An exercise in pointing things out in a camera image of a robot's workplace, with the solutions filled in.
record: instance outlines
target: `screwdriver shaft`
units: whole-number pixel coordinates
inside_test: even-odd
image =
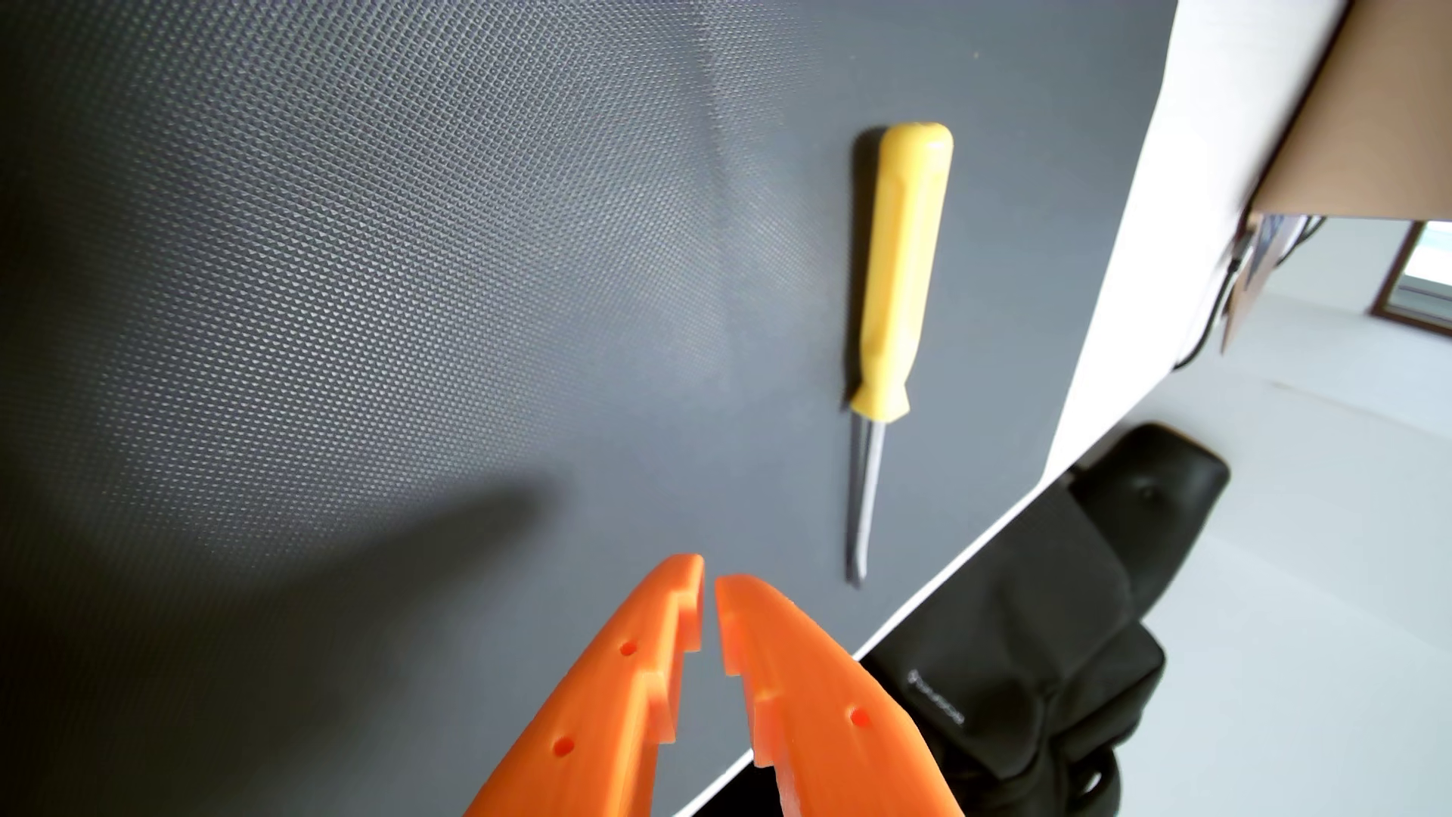
[[[857,512],[857,538],[852,543],[854,580],[861,585],[867,579],[867,543],[873,537],[873,506],[877,504],[877,475],[883,469],[883,438],[887,424],[867,424],[867,469],[862,470],[862,495]]]

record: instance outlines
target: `screwdriver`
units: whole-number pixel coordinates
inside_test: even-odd
[[[852,543],[852,579],[867,579],[877,476],[887,424],[908,414],[908,371],[918,356],[932,253],[948,189],[953,134],[931,122],[893,125],[877,152],[877,193],[862,305],[862,385],[852,412],[867,419],[867,467]]]

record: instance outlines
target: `white wall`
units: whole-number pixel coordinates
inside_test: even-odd
[[[1169,669],[1130,817],[1449,813],[1452,338],[1363,313],[1406,229],[1327,222],[1227,356],[1130,415],[1233,472],[1149,621]]]
[[[1346,0],[1179,0],[1165,80],[1044,467],[1054,480],[1195,344],[1256,180]]]

